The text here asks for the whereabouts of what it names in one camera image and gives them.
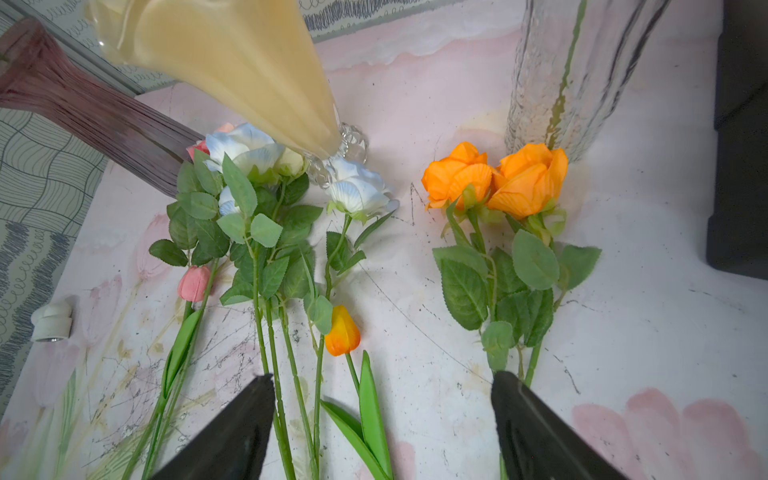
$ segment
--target pink flower painting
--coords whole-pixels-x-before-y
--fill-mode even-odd
[[[572,412],[576,432],[630,480],[764,480],[763,460],[737,411],[701,399],[678,412],[659,390],[627,401],[624,414],[587,404]]]

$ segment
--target flower stem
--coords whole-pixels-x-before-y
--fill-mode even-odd
[[[352,376],[352,381],[355,384],[355,391],[360,394],[360,382],[357,379],[357,373],[355,372],[355,363],[352,361],[352,356],[346,354],[346,364],[349,365],[349,374]]]

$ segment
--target pink tulip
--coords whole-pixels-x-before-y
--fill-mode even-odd
[[[177,292],[187,302],[200,302],[205,296],[209,279],[210,269],[207,266],[191,266],[181,277]]]

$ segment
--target patterned fabric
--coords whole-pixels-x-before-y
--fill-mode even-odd
[[[107,158],[43,117],[0,109],[0,415]]]

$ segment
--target floral tablecloth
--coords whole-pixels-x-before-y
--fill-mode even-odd
[[[491,373],[477,334],[442,301],[430,249],[445,244],[445,220],[425,212],[419,183],[459,141],[504,153],[520,5],[497,3],[506,2],[464,2],[318,45],[341,117],[366,130],[369,161],[401,202],[334,301],[358,319],[374,359],[403,480],[498,477]],[[477,21],[489,12],[503,21]],[[534,391],[633,480],[766,477],[768,283],[703,260],[720,21],[715,0],[672,2],[561,198],[574,220],[563,239],[604,253],[558,311]],[[143,101],[199,131],[239,121],[184,84]],[[306,201],[320,199],[315,191]],[[72,338],[32,349],[0,424],[2,478],[119,478],[180,322],[182,271],[146,253],[167,232],[170,202],[113,164],[105,171],[55,294],[76,304]],[[252,313],[217,305],[231,275],[221,273],[164,461],[260,371]],[[294,351],[309,382],[302,318],[294,307]],[[329,397],[354,398],[345,369],[326,361]],[[285,400],[302,458],[298,405]],[[325,477],[369,478],[328,419],[322,429]],[[282,476],[272,441],[263,477]]]

